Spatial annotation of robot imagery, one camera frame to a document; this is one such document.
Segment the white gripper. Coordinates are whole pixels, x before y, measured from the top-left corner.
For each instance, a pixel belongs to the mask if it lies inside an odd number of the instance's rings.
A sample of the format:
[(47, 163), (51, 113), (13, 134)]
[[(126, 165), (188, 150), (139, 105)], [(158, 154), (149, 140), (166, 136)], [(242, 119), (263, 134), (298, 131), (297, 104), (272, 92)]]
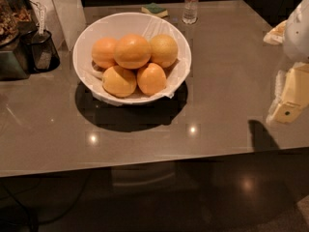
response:
[[(264, 42), (283, 44), (285, 54), (294, 62), (309, 62), (309, 0), (302, 0), (284, 20), (264, 36)], [(309, 105), (309, 64), (295, 63), (275, 79), (275, 98), (269, 108), (267, 123), (290, 124)]]

